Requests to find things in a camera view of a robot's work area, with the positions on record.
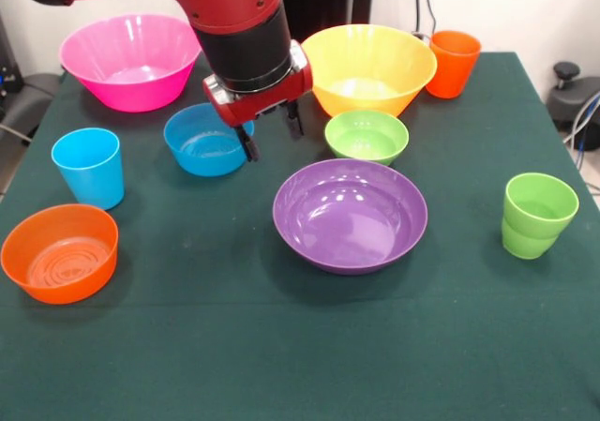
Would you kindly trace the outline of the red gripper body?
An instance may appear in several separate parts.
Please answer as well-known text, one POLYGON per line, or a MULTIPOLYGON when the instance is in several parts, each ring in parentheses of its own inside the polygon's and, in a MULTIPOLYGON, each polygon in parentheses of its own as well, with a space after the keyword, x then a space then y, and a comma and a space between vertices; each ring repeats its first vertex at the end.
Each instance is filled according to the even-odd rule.
POLYGON ((209 76, 209 101, 228 126, 239 126, 283 103, 293 102, 312 88, 310 67, 292 70, 282 81, 259 92, 236 94, 209 76))

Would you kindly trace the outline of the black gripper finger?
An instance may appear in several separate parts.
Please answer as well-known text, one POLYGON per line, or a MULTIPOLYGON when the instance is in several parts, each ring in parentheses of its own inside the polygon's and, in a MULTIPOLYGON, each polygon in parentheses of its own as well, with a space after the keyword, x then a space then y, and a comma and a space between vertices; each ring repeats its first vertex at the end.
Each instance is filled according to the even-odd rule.
POLYGON ((254 142, 252 135, 254 133, 253 124, 242 124, 235 127, 235 133, 241 143, 248 162, 259 160, 259 150, 254 142))
POLYGON ((296 101, 286 104, 287 117, 286 122, 292 136, 303 136, 304 129, 300 119, 298 103, 296 101))

